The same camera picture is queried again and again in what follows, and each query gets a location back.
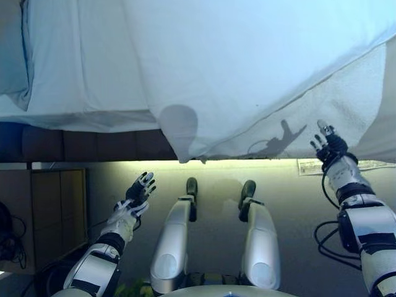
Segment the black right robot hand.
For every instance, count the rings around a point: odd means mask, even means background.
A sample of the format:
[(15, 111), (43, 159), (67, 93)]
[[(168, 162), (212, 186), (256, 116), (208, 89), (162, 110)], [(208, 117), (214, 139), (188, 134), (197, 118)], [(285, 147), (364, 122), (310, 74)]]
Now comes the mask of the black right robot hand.
[(317, 121), (317, 126), (321, 134), (315, 134), (310, 145), (315, 150), (316, 157), (323, 164), (327, 165), (347, 153), (347, 143), (338, 135), (332, 125), (320, 119)]

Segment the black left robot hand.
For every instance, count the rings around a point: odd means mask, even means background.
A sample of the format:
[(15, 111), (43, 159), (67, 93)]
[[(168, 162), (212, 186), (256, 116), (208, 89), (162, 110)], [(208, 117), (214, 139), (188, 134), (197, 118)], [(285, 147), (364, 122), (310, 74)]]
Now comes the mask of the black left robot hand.
[(140, 218), (149, 207), (150, 195), (157, 188), (153, 176), (152, 172), (143, 172), (127, 189), (125, 199), (114, 206), (114, 211)]

